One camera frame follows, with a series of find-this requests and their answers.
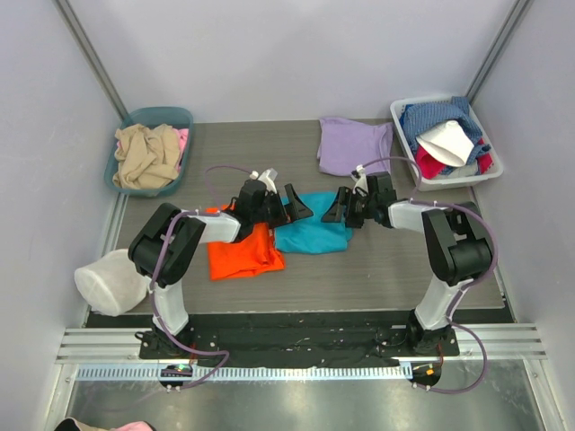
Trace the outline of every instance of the beige cloth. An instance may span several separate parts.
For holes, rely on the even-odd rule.
[[[114,184],[123,189],[160,189],[178,177],[180,137],[172,126],[154,130],[136,124],[116,130],[119,147],[114,154],[118,172]]]

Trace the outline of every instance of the floor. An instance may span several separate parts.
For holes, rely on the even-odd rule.
[[[291,182],[300,195],[353,185],[351,179],[318,172],[317,121],[198,124],[194,135],[188,168],[174,195],[128,200],[118,248],[130,245],[162,202],[186,209],[213,206],[203,171],[214,164],[242,165],[260,172],[273,167],[279,173],[276,180],[279,189],[283,191],[283,185]],[[400,152],[394,142],[392,154]],[[407,165],[395,162],[392,176],[398,197],[407,198],[413,188]],[[210,173],[210,180],[221,197],[220,203],[227,203],[238,193],[245,175],[218,170]],[[468,189],[426,192],[419,197],[451,202],[470,200]],[[346,252],[285,257],[284,271],[212,282],[208,276],[206,246],[199,246],[183,279],[188,312],[409,310],[421,300],[431,278],[420,234],[385,229],[373,222],[354,232]],[[461,305],[462,308],[502,306],[494,277],[470,292]],[[149,302],[144,301],[132,312],[150,313]]]
[[[446,362],[438,387],[465,387],[481,367]],[[485,382],[456,397],[404,380],[207,383],[182,393],[154,381],[78,382],[68,416],[105,429],[145,420],[158,431],[544,429],[522,361],[491,361]]]

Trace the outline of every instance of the purple cloth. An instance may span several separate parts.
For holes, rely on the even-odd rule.
[[[320,172],[347,177],[359,164],[389,157],[394,138],[392,123],[369,126],[350,119],[327,118],[320,119],[320,124]],[[389,172],[389,160],[366,168],[366,173],[374,172]]]

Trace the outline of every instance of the teal cloth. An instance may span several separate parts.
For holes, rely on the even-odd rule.
[[[325,191],[300,195],[314,215],[276,229],[276,249],[284,253],[323,254],[348,249],[352,231],[340,223],[322,223],[322,217],[335,199],[335,193]]]

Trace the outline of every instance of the blue striped cloth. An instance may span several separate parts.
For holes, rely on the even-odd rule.
[[[477,144],[482,138],[482,130],[469,116],[469,101],[467,98],[453,97],[451,102],[430,101],[408,105],[405,108],[405,112],[400,118],[400,124],[402,125],[407,144],[410,146],[413,155],[417,153],[420,146],[416,140],[416,136],[449,119],[457,120],[467,137],[469,137],[475,145],[469,154],[467,164],[475,163],[477,157],[487,154],[489,150],[491,150],[490,145]],[[454,167],[447,166],[441,173],[449,174],[453,170]]]

